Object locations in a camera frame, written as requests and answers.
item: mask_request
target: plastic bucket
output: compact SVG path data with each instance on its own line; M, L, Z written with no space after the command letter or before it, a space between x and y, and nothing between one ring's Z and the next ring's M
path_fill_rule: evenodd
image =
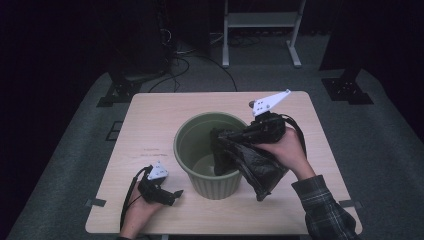
M238 170L215 176L210 131L213 128L241 130L245 127L246 124L233 115L208 112L190 118L178 129L174 139L175 158L201 196L212 200L227 198L237 190L241 180Z

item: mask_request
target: cable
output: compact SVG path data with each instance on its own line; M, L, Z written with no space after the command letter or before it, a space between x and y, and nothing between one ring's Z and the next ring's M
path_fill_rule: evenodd
M184 71L182 71L181 73L179 73L179 74L177 74L177 75L173 75L172 74L172 72L170 72L169 74L171 74L171 77L169 77L169 78L165 78L165 79L163 79L163 80L161 80L161 81L159 81L158 83L156 83L155 85L153 85L153 87L151 87L150 89L149 89L149 91L147 91L148 93L151 93L152 92L152 90L155 88L155 87L157 87L159 84L161 84L161 83L163 83L163 82L165 82L165 81L168 81L168 80L170 80L170 79L174 79L174 81L175 81L175 84L174 84L174 92L176 92L177 91L177 89L179 88L179 83L178 83L178 81L176 80L176 77L179 77L179 76L181 76L181 75L183 75L184 73L186 73L187 71L188 71L188 69L190 68L190 63L187 61L187 60L185 60L185 59L182 59L182 58L176 58L177 60L181 60L181 61L184 61L186 64L187 64L187 67L186 67L186 69L184 69Z
M206 56L202 56L202 55L193 55L193 56L185 56L185 57L199 57L199 58L205 58L205 59L207 59L207 60L209 60L209 61L211 61L211 62L213 62L213 63L215 63L219 68L221 68L225 73L227 73L227 75L228 76L230 76L230 79L231 79L231 81L232 81L232 83L233 83L233 86L234 86L234 89L235 89L235 91L236 92L238 92L238 89L237 89L237 85L236 85L236 82L234 81L234 78L233 78L233 76L225 69L225 68L223 68L222 66L221 66L221 64L219 64L219 63L217 63L217 62L215 62L213 59L211 59L211 58L209 58L209 57L206 57Z

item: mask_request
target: hand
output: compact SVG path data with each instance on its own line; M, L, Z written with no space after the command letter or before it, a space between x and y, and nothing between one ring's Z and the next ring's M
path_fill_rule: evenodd
M144 198L140 196L140 192L138 191L139 183L140 182L137 182L135 184L134 190L131 194L129 203L134 200L135 201L127 209L124 224L119 234L121 237L135 239L149 221L150 217L164 206L161 203L146 202Z
M292 128L286 127L286 133L280 141L256 144L255 147L272 153L282 165L294 172L298 180L316 176L303 153L299 137Z

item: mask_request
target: wooden table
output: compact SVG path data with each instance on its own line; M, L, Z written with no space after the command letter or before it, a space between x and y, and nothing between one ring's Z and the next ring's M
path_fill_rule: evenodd
M307 234L305 212L291 187L292 172L263 202L256 201L253 188L244 178L238 190L223 200L209 200L193 189L178 165L173 141L179 127L190 117L210 111L238 116L247 124L254 120L249 101L277 92L148 93L134 96L96 198L104 207L93 206L86 223L90 233L118 233L122 205L135 174L160 160L169 176L162 188L184 190L172 207L153 216L146 234ZM336 201L349 200L343 178L320 125L309 95L292 92L273 112L293 117L305 134L308 159L317 174L323 174ZM362 225L353 207L346 210Z

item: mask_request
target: plaid shirt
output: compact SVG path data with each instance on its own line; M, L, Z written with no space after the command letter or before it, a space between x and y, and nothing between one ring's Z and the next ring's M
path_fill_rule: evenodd
M322 175L292 186L306 211L306 226L312 239L360 239L355 233L355 219L336 203Z

